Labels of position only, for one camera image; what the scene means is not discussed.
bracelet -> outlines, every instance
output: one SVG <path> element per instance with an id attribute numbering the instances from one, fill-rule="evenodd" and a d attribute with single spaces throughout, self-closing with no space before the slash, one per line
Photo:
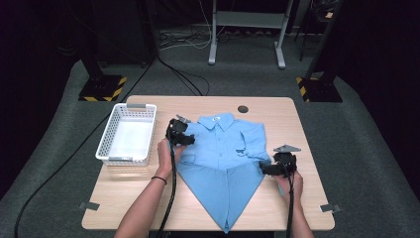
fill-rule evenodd
<path id="1" fill-rule="evenodd" d="M 167 182 L 166 182 L 166 180 L 164 178 L 161 178 L 161 177 L 152 177 L 151 179 L 160 179 L 160 180 L 164 181 L 164 184 L 165 185 L 167 185 Z"/>

hand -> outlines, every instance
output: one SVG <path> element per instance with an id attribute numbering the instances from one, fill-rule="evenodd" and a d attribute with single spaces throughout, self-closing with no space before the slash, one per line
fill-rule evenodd
<path id="1" fill-rule="evenodd" d="M 286 202 L 287 206 L 290 204 L 290 183 L 287 178 L 281 176 L 273 176 L 277 181 L 278 185 L 284 191 L 284 201 Z M 294 191 L 294 201 L 295 204 L 300 204 L 300 198 L 302 197 L 303 191 L 303 177 L 302 175 L 296 171 L 293 174 L 290 174 L 290 179 L 293 182 L 293 191 Z"/>
<path id="2" fill-rule="evenodd" d="M 179 162 L 182 151 L 185 149 L 185 146 L 173 146 L 175 152 L 175 162 Z M 172 162 L 170 158 L 170 147 L 169 140 L 167 138 L 162 139 L 157 143 L 157 155 L 158 155 L 158 168 L 155 176 L 161 177 L 163 179 L 168 179 L 170 173 L 172 172 Z"/>

shirt collar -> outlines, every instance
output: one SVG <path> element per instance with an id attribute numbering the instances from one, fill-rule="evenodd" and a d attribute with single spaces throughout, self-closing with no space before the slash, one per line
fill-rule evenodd
<path id="1" fill-rule="evenodd" d="M 219 124 L 223 131 L 226 131 L 232 123 L 234 123 L 235 117 L 232 113 L 220 113 L 215 116 L 200 117 L 198 123 L 205 126 L 207 129 L 212 130 L 216 124 Z"/>

blue shirt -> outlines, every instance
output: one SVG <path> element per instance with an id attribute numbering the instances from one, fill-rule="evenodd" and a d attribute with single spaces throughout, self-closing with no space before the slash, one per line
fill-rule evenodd
<path id="1" fill-rule="evenodd" d="M 185 134 L 195 143 L 182 152 L 178 172 L 228 233 L 263 180 L 259 162 L 270 163 L 263 123 L 222 113 L 189 123 Z"/>

basket handle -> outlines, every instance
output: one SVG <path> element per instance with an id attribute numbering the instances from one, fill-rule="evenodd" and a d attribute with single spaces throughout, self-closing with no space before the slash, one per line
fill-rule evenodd
<path id="1" fill-rule="evenodd" d="M 146 108 L 146 104 L 144 104 L 144 103 L 130 103 L 130 104 L 127 104 L 127 108 Z"/>
<path id="2" fill-rule="evenodd" d="M 110 157 L 109 162 L 132 162 L 133 157 Z"/>

